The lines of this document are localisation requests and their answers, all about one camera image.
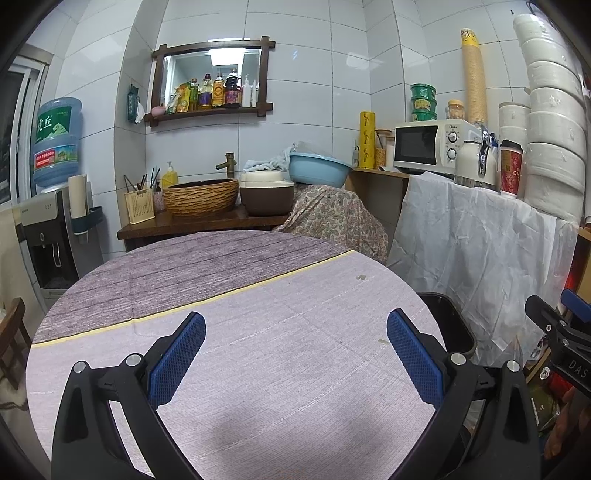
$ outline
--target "soap dispenser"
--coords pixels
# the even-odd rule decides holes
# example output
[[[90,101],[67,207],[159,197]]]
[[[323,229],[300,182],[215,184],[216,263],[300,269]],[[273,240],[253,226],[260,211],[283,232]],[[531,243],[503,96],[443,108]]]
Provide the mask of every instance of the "soap dispenser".
[[[178,183],[178,173],[176,173],[173,169],[173,163],[171,161],[168,162],[168,170],[164,175],[162,175],[162,188],[167,189],[172,185],[176,185]]]

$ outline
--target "wicker sink basin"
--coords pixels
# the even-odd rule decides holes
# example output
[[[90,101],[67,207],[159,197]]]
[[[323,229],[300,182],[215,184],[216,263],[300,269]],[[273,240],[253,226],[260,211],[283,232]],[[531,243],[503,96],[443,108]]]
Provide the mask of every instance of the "wicker sink basin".
[[[192,181],[163,190],[171,215],[205,216],[234,208],[239,182],[235,179]]]

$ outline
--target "trash can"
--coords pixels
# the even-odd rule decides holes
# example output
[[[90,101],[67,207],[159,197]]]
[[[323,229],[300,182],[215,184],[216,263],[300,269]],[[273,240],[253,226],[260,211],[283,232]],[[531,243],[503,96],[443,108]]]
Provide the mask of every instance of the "trash can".
[[[471,358],[476,350],[476,337],[453,302],[439,293],[419,293],[418,296],[435,318],[447,351]]]

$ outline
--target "metal screw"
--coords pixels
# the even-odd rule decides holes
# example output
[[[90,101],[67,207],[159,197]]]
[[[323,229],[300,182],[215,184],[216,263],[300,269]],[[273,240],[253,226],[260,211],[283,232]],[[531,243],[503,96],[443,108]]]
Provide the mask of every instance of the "metal screw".
[[[450,359],[456,365],[463,365],[466,363],[466,357],[463,356],[461,353],[452,353]]]
[[[132,353],[129,357],[125,359],[125,363],[128,364],[130,367],[135,367],[142,361],[142,358],[137,353]]]
[[[521,367],[515,360],[509,360],[507,362],[507,368],[512,372],[518,372],[521,369]]]
[[[72,370],[74,372],[76,372],[77,374],[79,374],[80,372],[82,372],[84,369],[86,368],[86,364],[84,362],[76,362],[74,364],[74,367],[72,367]]]

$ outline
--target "blue gripper pad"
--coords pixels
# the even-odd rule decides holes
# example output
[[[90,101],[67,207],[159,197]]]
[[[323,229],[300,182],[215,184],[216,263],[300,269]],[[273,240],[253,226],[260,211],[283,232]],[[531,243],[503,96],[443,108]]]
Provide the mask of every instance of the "blue gripper pad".
[[[205,319],[197,312],[191,314],[187,326],[152,369],[148,401],[154,410],[172,400],[205,340]]]
[[[387,323],[388,339],[425,403],[437,410],[443,402],[443,376],[421,341],[395,310]]]

